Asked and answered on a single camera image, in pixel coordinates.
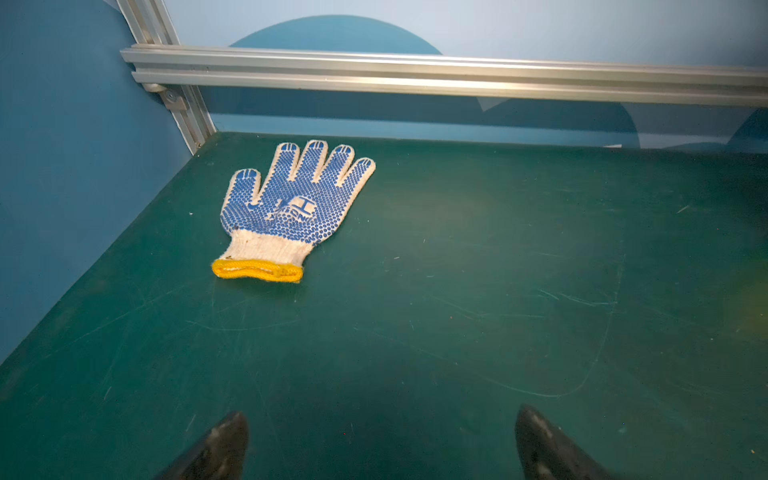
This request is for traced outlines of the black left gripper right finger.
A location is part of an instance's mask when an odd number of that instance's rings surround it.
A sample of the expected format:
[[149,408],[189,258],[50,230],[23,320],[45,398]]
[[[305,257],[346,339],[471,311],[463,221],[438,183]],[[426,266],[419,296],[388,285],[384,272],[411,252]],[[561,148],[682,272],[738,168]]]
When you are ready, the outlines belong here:
[[527,480],[615,478],[531,405],[522,404],[518,410],[515,439],[523,476]]

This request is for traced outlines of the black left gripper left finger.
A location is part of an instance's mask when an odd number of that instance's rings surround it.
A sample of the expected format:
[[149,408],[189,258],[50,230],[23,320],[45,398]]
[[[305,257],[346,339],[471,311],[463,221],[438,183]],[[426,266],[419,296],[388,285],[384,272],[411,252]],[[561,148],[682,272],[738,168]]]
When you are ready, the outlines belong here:
[[157,480],[240,480],[249,445],[246,416],[232,411],[155,476]]

